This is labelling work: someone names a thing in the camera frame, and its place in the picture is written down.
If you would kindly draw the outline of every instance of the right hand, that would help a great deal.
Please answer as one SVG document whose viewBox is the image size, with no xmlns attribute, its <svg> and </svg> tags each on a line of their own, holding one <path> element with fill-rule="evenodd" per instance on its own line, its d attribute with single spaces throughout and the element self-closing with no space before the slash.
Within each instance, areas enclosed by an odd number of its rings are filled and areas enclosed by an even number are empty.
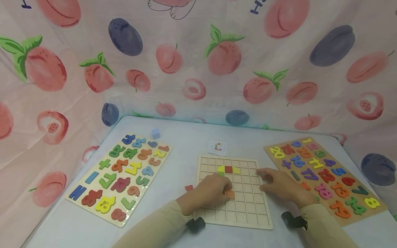
<svg viewBox="0 0 397 248">
<path fill-rule="evenodd" d="M 285 172 L 263 168 L 257 169 L 256 173 L 263 180 L 269 182 L 259 187 L 261 191 L 273 193 L 286 201 L 292 201 L 299 209 L 318 203 L 317 199 L 310 192 L 302 188 Z"/>
</svg>

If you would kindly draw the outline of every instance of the hand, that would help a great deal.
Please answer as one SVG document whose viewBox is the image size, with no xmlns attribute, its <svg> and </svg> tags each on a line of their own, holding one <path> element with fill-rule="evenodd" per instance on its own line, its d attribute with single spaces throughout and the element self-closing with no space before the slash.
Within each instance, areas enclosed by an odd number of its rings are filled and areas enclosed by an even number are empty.
<svg viewBox="0 0 397 248">
<path fill-rule="evenodd" d="M 227 177 L 218 174 L 206 176 L 198 186 L 179 197 L 176 201 L 182 209 L 183 215 L 191 215 L 197 209 L 208 205 L 219 205 L 230 199 L 224 195 L 225 190 L 233 188 Z"/>
<path fill-rule="evenodd" d="M 257 169 L 256 173 L 262 176 L 269 184 L 262 184 L 261 191 L 270 192 L 283 200 L 294 202 L 299 209 L 318 203 L 317 199 L 306 189 L 296 183 L 287 173 L 271 168 Z"/>
</svg>

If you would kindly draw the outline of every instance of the wooden grid board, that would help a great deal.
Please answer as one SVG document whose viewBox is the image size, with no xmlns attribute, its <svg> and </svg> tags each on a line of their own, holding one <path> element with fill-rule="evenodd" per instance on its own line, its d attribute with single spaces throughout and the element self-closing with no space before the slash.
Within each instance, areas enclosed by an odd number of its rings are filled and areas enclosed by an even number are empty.
<svg viewBox="0 0 397 248">
<path fill-rule="evenodd" d="M 129 133 L 65 198 L 124 227 L 171 150 L 170 145 Z"/>
<path fill-rule="evenodd" d="M 280 171 L 314 194 L 341 226 L 387 210 L 372 191 L 311 137 L 266 146 L 264 150 Z"/>
<path fill-rule="evenodd" d="M 265 193 L 259 190 L 262 180 L 255 173 L 257 168 L 256 160 L 199 157 L 196 184 L 207 175 L 218 173 L 232 182 L 235 199 L 218 206 L 200 208 L 196 216 L 211 224 L 272 230 L 268 201 Z"/>
</svg>

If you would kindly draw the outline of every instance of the peach print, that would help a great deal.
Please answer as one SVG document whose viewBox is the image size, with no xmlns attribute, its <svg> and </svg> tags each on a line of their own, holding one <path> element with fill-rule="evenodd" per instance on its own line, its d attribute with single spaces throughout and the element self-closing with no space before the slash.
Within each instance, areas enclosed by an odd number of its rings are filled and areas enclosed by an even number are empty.
<svg viewBox="0 0 397 248">
<path fill-rule="evenodd" d="M 294 33 L 305 21 L 309 0 L 277 0 L 265 16 L 265 33 L 274 39 Z"/>
<path fill-rule="evenodd" d="M 41 12 L 58 27 L 73 27 L 81 18 L 77 0 L 37 0 Z"/>
</svg>

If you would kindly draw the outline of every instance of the cartoon rabbit print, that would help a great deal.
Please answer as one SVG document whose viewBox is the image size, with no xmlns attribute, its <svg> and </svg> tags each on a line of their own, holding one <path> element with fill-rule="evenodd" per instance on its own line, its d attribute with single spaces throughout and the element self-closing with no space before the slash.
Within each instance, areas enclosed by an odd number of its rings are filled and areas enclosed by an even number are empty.
<svg viewBox="0 0 397 248">
<path fill-rule="evenodd" d="M 185 18 L 192 10 L 196 0 L 149 0 L 149 8 L 155 11 L 171 11 L 175 20 Z"/>
</svg>

